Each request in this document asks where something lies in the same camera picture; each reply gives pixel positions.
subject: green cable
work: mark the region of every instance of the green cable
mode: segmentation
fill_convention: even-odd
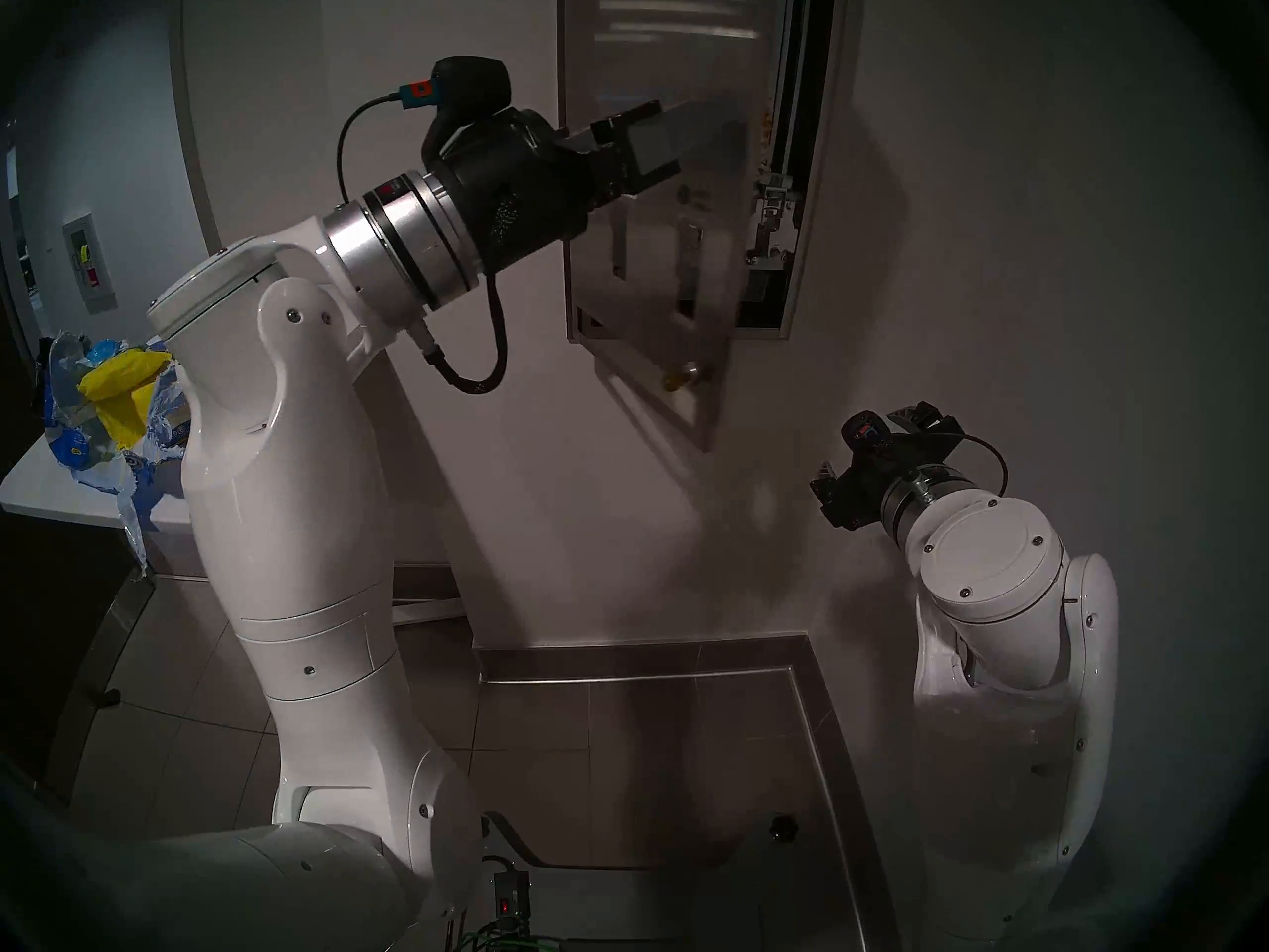
[[[546,942],[518,938],[514,935],[504,937],[504,935],[481,934],[480,932],[467,932],[467,934],[462,935],[462,938],[458,939],[458,944],[454,946],[454,952],[461,952],[463,946],[466,946],[468,942],[472,943],[472,952],[478,952],[478,949],[483,948],[504,948],[509,946],[514,946],[516,948],[537,948],[537,949],[543,949],[544,952],[560,952],[558,944],[552,946],[547,944]]]

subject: stainless steel panel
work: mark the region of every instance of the stainless steel panel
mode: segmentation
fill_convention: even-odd
[[[569,244],[576,338],[707,448],[745,288],[746,232],[774,80],[779,0],[560,0],[561,110],[571,128],[650,98],[732,103],[744,122],[683,173],[591,216]]]

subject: floor tile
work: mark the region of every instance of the floor tile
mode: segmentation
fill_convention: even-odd
[[[227,623],[209,583],[156,580],[110,685],[127,703],[184,716]]]
[[[607,741],[590,749],[591,861],[600,867],[708,866],[688,743]]]
[[[476,749],[582,749],[590,743],[585,683],[482,685]]]
[[[698,713],[692,678],[591,683],[590,744],[679,744],[694,735]]]
[[[247,776],[237,816],[233,819],[235,829],[268,825],[273,821],[273,798],[278,793],[280,773],[282,755],[278,753],[278,737],[265,734],[260,737],[251,762],[251,773]]]
[[[143,839],[180,720],[121,703],[99,710],[80,757],[71,821],[108,839]]]
[[[440,746],[470,749],[480,670],[467,621],[406,625],[395,633],[419,722]]]
[[[504,815],[544,863],[590,863],[586,750],[476,750],[471,782],[482,811]]]
[[[260,680],[232,627],[221,632],[185,716],[255,732],[261,732],[272,718]]]
[[[807,831],[831,834],[827,802],[802,736],[704,741],[688,764],[694,815],[713,861],[725,861],[774,812],[792,814]]]
[[[261,736],[181,720],[146,834],[176,836],[232,829]]]
[[[805,735],[788,669],[702,675],[695,682],[702,735],[707,739]]]

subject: plastic bag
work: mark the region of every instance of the plastic bag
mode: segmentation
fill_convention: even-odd
[[[135,350],[123,341],[98,341],[89,349],[84,339],[60,334],[49,348],[44,437],[77,482],[115,496],[142,566],[142,529],[155,528],[150,514],[164,495],[159,481],[179,482],[189,420],[176,367],[161,341]],[[170,476],[157,477],[160,466]]]

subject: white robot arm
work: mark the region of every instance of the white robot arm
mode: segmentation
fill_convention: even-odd
[[[148,316],[190,401],[183,485],[194,537],[278,729],[273,820],[378,838],[407,871],[405,904],[428,918],[471,891],[480,814],[410,704],[391,623],[387,494],[353,378],[407,331],[452,385],[492,388],[505,366],[495,272],[676,174],[678,150],[708,123],[684,129],[681,109],[650,102],[570,137],[510,108],[505,69],[485,58],[447,58],[401,94],[438,103],[429,173],[237,242]],[[330,292],[289,277],[284,250],[315,259]],[[471,382],[445,364],[424,316],[480,274],[500,366]]]
[[[1004,498],[990,444],[928,402],[843,426],[850,470],[812,482],[835,526],[881,522],[916,578],[912,698],[925,848],[921,947],[989,948],[1047,909],[1101,801],[1118,597],[1044,514]],[[964,439],[999,494],[944,463]]]

